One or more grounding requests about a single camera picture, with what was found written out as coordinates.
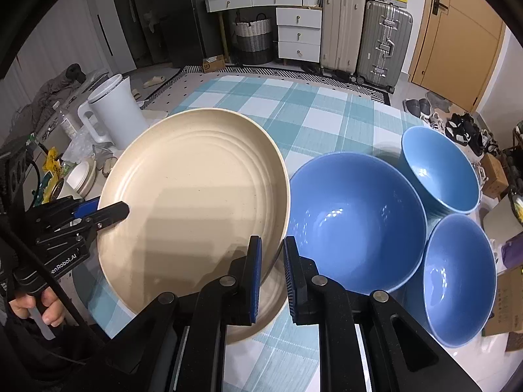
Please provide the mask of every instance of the black cable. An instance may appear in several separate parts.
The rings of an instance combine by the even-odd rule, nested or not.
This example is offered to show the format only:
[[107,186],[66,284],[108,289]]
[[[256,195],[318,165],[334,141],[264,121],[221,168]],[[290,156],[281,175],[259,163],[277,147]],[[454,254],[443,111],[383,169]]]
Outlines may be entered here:
[[40,178],[40,171],[38,170],[38,166],[36,165],[36,162],[34,160],[30,160],[29,163],[31,165],[33,165],[33,167],[35,168],[36,176],[38,178],[38,184],[36,186],[36,191],[35,191],[35,194],[33,196],[33,201],[31,202],[31,206],[29,207],[29,209],[31,209],[33,206],[35,206],[35,202],[36,202],[36,199],[38,197],[38,193],[40,193],[40,181],[41,181],[41,178]]
[[91,338],[93,343],[96,344],[98,348],[104,346],[103,340],[98,337],[95,332],[91,330],[87,322],[82,318],[77,308],[73,305],[70,298],[64,292],[64,289],[60,286],[58,281],[51,275],[51,273],[45,268],[45,265],[38,259],[38,257],[31,251],[31,249],[18,238],[8,227],[4,225],[3,222],[0,222],[0,233],[5,240],[15,249],[17,252],[21,252],[24,256],[31,262],[31,265],[36,270],[37,274],[40,275],[43,280],[51,287],[57,298],[63,303],[69,314],[74,318],[80,327],[82,327],[86,332],[87,336]]

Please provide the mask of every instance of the cardboard box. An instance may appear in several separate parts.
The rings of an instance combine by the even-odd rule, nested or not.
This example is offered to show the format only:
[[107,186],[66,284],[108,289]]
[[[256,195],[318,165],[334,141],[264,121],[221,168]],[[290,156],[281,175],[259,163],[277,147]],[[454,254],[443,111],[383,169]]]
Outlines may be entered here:
[[523,329],[523,266],[498,276],[498,289],[491,318],[483,329],[483,336],[498,335]]
[[482,191],[488,197],[498,197],[508,187],[507,177],[501,166],[501,162],[487,153],[481,159],[481,166],[488,177]]
[[209,57],[203,59],[203,73],[208,74],[209,72],[215,72],[216,70],[223,69],[226,66],[226,62],[223,59],[223,55]]

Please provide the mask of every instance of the beige suitcase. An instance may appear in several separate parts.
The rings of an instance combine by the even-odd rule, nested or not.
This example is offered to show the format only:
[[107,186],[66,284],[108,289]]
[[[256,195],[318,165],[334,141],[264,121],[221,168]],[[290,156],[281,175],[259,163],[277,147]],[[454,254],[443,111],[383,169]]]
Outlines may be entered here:
[[323,0],[322,68],[356,71],[364,13],[365,0]]

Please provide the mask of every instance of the finger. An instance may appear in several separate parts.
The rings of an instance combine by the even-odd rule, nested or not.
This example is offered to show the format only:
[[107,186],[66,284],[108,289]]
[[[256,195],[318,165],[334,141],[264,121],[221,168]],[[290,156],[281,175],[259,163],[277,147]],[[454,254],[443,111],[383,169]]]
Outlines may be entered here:
[[9,302],[12,311],[19,318],[28,318],[29,311],[27,308],[36,306],[35,298],[26,294],[19,295],[16,299]]
[[51,325],[53,327],[58,327],[62,322],[64,321],[65,314],[62,314],[55,322],[52,322]]
[[58,297],[56,293],[54,293],[54,290],[48,287],[42,292],[42,304],[44,306],[50,306],[54,301],[58,300]]
[[29,310],[27,308],[20,308],[16,305],[13,305],[14,301],[9,302],[11,304],[12,312],[15,313],[15,315],[18,318],[29,318]]
[[49,308],[42,314],[42,320],[45,324],[51,324],[60,319],[65,313],[65,308],[59,300],[54,301]]

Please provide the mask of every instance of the silver suitcase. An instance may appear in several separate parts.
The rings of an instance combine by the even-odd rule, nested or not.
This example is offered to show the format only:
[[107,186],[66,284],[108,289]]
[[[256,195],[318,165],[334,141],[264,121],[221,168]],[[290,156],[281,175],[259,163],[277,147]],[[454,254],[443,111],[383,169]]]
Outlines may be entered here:
[[412,16],[406,10],[369,1],[365,8],[357,82],[394,92],[411,37]]
[[364,13],[365,0],[323,0],[322,68],[356,71]]

